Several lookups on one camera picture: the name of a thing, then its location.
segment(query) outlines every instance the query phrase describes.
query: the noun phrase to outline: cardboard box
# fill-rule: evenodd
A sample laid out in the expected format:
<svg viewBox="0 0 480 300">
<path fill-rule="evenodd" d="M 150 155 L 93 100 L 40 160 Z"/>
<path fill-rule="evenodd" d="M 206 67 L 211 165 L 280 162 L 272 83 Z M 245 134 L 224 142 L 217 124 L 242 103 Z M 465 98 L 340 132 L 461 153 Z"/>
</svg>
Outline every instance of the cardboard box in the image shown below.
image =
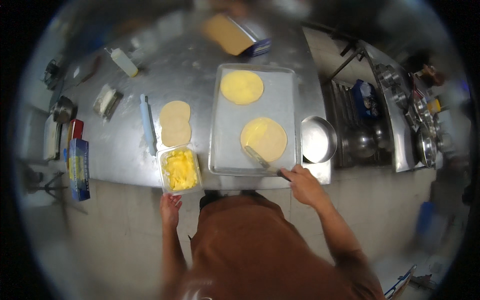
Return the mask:
<svg viewBox="0 0 480 300">
<path fill-rule="evenodd" d="M 260 55 L 268 52 L 272 43 L 258 23 L 248 19 L 234 20 L 222 13 L 206 21 L 203 29 L 211 40 L 232 55 Z"/>
<path fill-rule="evenodd" d="M 81 139 L 70 141 L 69 178 L 72 196 L 75 200 L 90 199 L 88 187 L 88 142 Z"/>
</svg>

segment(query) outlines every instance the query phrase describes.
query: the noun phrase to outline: stack of dough rounds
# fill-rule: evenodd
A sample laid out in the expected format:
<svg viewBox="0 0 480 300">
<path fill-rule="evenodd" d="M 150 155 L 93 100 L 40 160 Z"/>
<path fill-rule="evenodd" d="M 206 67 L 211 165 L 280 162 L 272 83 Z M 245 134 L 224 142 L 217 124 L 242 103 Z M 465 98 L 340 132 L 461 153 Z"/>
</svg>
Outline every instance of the stack of dough rounds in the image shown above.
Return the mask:
<svg viewBox="0 0 480 300">
<path fill-rule="evenodd" d="M 220 91 L 231 102 L 247 105 L 260 98 L 264 92 L 264 83 L 251 71 L 233 71 L 222 78 Z"/>
<path fill-rule="evenodd" d="M 252 147 L 264 160 L 270 162 L 279 159 L 287 147 L 285 130 L 272 119 L 256 118 L 243 127 L 240 143 Z"/>
<path fill-rule="evenodd" d="M 162 143 L 167 147 L 186 144 L 192 137 L 190 106 L 183 101 L 168 102 L 160 112 Z"/>
</svg>

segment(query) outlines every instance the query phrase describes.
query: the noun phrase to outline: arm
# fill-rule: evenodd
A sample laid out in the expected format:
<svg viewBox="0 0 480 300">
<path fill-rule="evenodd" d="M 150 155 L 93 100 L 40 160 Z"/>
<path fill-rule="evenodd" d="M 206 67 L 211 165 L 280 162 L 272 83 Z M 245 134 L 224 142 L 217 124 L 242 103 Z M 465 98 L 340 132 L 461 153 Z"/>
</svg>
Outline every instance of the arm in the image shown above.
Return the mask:
<svg viewBox="0 0 480 300">
<path fill-rule="evenodd" d="M 160 214 L 162 215 L 162 299 L 172 298 L 177 291 L 178 284 L 187 270 L 187 264 L 180 247 L 177 234 L 179 223 L 179 209 L 181 196 L 172 196 L 169 193 L 160 199 Z"/>
<path fill-rule="evenodd" d="M 363 254 L 360 243 L 310 171 L 296 165 L 292 171 L 282 169 L 282 172 L 291 180 L 293 196 L 301 203 L 313 207 L 320 217 L 333 259 L 337 263 L 353 260 L 367 264 L 367 257 Z"/>
</svg>

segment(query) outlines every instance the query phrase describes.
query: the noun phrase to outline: blue container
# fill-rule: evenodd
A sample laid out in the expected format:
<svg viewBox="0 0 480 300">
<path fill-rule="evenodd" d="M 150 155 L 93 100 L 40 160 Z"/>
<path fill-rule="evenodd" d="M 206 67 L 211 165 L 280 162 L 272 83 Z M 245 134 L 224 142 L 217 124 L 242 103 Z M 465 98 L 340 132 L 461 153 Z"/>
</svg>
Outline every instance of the blue container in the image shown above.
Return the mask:
<svg viewBox="0 0 480 300">
<path fill-rule="evenodd" d="M 432 223 L 433 209 L 434 205 L 432 202 L 424 202 L 421 204 L 416 228 L 418 234 L 423 234 L 430 228 L 430 224 Z"/>
</svg>

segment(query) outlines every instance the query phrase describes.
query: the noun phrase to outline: cling film box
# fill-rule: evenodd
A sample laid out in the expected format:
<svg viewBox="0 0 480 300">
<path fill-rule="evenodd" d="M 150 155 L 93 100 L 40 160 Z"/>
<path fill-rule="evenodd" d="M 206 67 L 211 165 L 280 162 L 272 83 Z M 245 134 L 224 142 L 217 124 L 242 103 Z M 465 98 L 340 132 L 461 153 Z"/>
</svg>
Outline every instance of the cling film box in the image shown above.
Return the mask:
<svg viewBox="0 0 480 300">
<path fill-rule="evenodd" d="M 88 187 L 88 142 L 81 139 L 70 141 L 69 177 L 72 196 L 77 201 L 90 199 Z"/>
</svg>

